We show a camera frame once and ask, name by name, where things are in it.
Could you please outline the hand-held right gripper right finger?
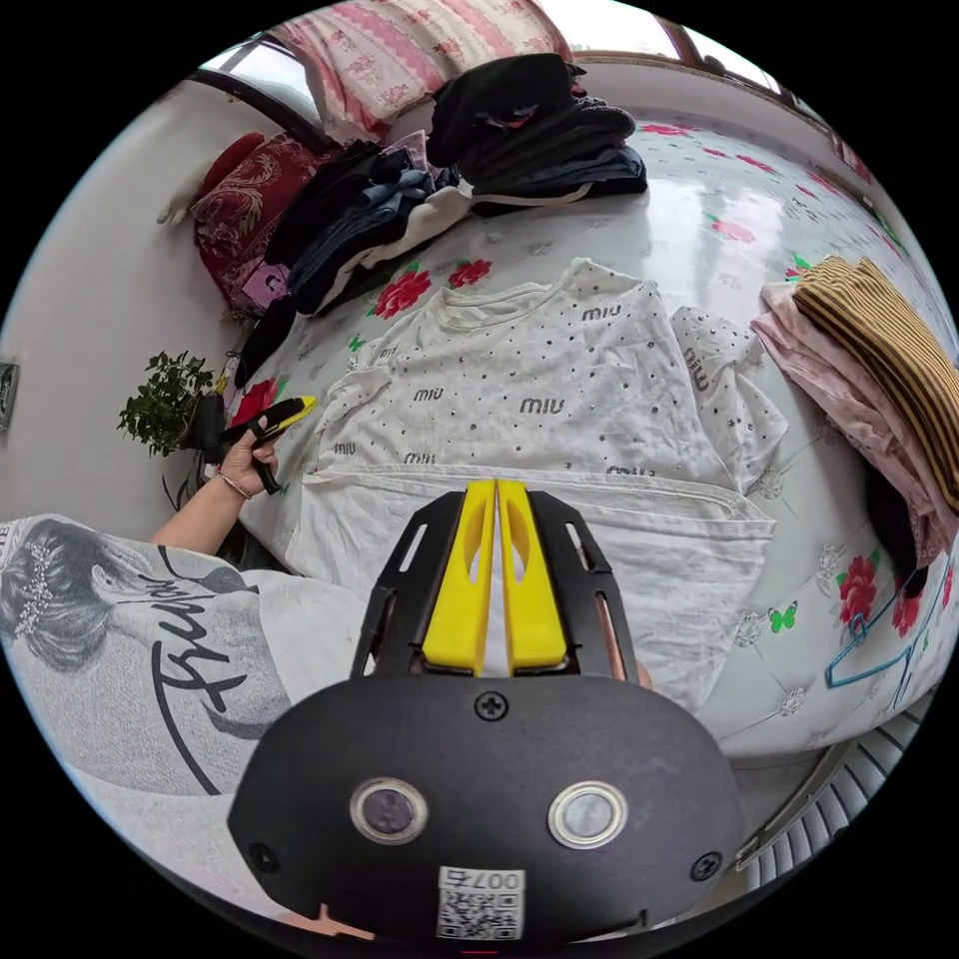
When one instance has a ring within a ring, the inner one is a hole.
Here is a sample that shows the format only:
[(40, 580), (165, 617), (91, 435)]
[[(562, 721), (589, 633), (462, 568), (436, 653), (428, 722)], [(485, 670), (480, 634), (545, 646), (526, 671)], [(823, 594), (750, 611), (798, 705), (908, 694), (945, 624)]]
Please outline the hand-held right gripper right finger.
[(563, 670), (567, 641), (530, 494), (521, 482), (501, 479), (496, 497), (508, 673)]

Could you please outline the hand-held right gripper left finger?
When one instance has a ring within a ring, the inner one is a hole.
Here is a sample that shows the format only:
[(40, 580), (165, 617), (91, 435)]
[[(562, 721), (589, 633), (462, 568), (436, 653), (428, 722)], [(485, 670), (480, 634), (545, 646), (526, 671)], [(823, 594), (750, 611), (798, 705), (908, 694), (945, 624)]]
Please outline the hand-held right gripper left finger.
[(433, 670), (478, 676), (485, 658), (492, 582), (496, 490), (467, 486), (451, 551), (422, 646)]

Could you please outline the person's left hand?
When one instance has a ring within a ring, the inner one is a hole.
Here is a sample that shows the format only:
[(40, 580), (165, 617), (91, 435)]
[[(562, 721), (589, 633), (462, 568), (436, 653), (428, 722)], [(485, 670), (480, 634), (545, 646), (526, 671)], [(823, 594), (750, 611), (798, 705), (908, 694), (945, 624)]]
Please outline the person's left hand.
[(253, 430), (247, 429), (228, 449), (219, 475), (249, 500), (261, 492), (272, 494), (279, 488), (275, 476), (277, 465), (275, 440), (258, 442)]

